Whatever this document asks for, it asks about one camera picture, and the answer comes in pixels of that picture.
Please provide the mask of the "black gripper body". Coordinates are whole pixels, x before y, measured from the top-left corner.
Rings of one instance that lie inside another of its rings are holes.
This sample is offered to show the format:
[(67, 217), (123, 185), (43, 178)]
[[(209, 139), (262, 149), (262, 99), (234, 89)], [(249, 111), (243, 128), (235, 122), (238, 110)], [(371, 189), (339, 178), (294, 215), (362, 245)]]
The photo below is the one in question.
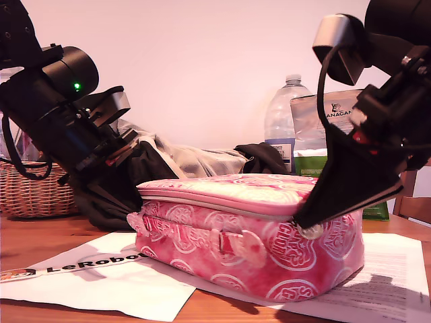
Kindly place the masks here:
[(112, 159), (131, 150), (137, 133), (113, 129), (130, 109), (128, 101), (31, 102), (30, 137), (66, 172), (80, 172), (91, 153)]
[(381, 87), (367, 86), (354, 106), (352, 182), (397, 184), (400, 173), (419, 170), (430, 159), (430, 47), (358, 53), (350, 63), (352, 81), (373, 65), (390, 78)]

